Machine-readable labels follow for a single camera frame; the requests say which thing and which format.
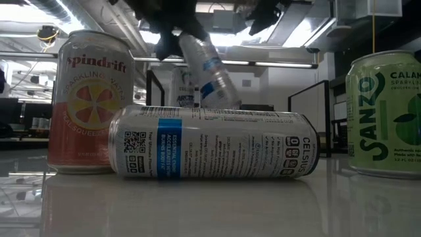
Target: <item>qr code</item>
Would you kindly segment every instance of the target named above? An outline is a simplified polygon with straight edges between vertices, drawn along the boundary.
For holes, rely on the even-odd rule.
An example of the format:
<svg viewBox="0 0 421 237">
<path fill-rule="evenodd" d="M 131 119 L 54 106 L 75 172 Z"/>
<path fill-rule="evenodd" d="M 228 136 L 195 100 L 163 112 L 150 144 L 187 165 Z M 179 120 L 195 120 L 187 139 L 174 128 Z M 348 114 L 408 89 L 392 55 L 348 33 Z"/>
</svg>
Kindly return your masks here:
<svg viewBox="0 0 421 237">
<path fill-rule="evenodd" d="M 355 156 L 354 144 L 348 144 L 348 155 L 350 157 L 354 157 Z"/>
<path fill-rule="evenodd" d="M 146 132 L 125 132 L 124 152 L 125 153 L 145 153 L 146 152 Z"/>
</svg>

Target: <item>spindrift logo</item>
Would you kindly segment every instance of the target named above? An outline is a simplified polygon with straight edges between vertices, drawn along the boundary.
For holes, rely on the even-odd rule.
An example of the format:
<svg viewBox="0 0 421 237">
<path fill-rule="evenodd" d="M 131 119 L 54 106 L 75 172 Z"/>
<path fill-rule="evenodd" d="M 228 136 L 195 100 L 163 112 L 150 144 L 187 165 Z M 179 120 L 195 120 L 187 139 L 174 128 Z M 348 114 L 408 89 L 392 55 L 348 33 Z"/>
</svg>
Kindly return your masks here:
<svg viewBox="0 0 421 237">
<path fill-rule="evenodd" d="M 92 66 L 101 66 L 106 68 L 113 68 L 119 72 L 126 73 L 126 66 L 123 62 L 118 61 L 108 61 L 107 57 L 103 57 L 102 59 L 94 59 L 86 57 L 86 55 L 82 55 L 82 57 L 68 57 L 67 63 L 72 65 L 72 68 L 75 68 L 77 65 L 92 65 Z"/>
</svg>

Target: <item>spindrift can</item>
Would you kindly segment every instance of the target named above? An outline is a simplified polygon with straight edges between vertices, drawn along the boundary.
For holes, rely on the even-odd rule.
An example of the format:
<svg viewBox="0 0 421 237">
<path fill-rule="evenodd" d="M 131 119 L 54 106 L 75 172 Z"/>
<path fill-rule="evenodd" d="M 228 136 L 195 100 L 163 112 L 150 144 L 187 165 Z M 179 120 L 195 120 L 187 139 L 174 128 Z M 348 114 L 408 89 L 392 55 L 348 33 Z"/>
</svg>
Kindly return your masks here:
<svg viewBox="0 0 421 237">
<path fill-rule="evenodd" d="M 180 47 L 201 93 L 201 105 L 209 109 L 239 109 L 241 100 L 211 39 L 201 41 L 182 33 Z"/>
<path fill-rule="evenodd" d="M 277 178 L 310 174 L 320 141 L 296 113 L 128 106 L 110 126 L 122 176 Z"/>
<path fill-rule="evenodd" d="M 353 62 L 347 75 L 350 164 L 362 174 L 421 177 L 421 65 L 408 51 Z"/>
<path fill-rule="evenodd" d="M 71 33 L 59 51 L 48 164 L 59 172 L 109 171 L 109 125 L 133 103 L 133 83 L 134 60 L 124 41 Z"/>
<path fill-rule="evenodd" d="M 169 98 L 171 107 L 194 108 L 195 87 L 187 68 L 176 67 L 172 70 Z"/>
</svg>

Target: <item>lime graphic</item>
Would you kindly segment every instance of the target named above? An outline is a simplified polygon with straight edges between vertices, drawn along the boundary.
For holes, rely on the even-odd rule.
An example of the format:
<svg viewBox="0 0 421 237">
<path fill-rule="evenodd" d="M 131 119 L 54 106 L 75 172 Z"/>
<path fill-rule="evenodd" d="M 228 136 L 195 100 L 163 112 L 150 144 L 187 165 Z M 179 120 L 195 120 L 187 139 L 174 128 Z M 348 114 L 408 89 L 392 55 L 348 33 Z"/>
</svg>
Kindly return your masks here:
<svg viewBox="0 0 421 237">
<path fill-rule="evenodd" d="M 421 115 L 421 93 L 414 96 L 408 103 L 408 112 Z"/>
<path fill-rule="evenodd" d="M 408 112 L 394 120 L 396 134 L 408 145 L 421 145 L 421 94 L 409 101 Z"/>
</svg>

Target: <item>green can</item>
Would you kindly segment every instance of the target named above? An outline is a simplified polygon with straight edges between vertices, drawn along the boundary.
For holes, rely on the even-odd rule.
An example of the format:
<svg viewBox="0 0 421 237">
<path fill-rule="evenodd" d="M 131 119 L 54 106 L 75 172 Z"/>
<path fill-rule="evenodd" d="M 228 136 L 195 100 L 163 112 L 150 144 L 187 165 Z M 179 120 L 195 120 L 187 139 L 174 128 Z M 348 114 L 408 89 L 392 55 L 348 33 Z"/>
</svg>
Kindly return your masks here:
<svg viewBox="0 0 421 237">
<path fill-rule="evenodd" d="M 413 54 L 357 59 L 346 87 L 350 165 L 362 174 L 421 178 L 421 64 Z"/>
</svg>

